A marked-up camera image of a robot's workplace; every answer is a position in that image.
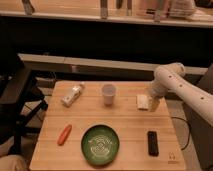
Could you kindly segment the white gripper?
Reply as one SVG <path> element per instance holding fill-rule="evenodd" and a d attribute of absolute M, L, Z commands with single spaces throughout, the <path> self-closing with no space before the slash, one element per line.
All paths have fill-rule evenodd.
<path fill-rule="evenodd" d="M 148 93 L 152 97 L 149 98 L 148 110 L 150 112 L 155 112 L 160 104 L 158 98 L 164 96 L 164 87 L 160 83 L 152 81 L 148 86 Z"/>

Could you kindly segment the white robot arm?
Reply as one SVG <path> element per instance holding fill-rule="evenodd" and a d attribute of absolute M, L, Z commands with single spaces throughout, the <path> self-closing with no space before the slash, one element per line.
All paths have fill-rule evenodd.
<path fill-rule="evenodd" d="M 185 66 L 182 63 L 157 66 L 148 88 L 149 95 L 160 99 L 171 90 L 213 126 L 213 95 L 186 81 L 184 75 Z"/>

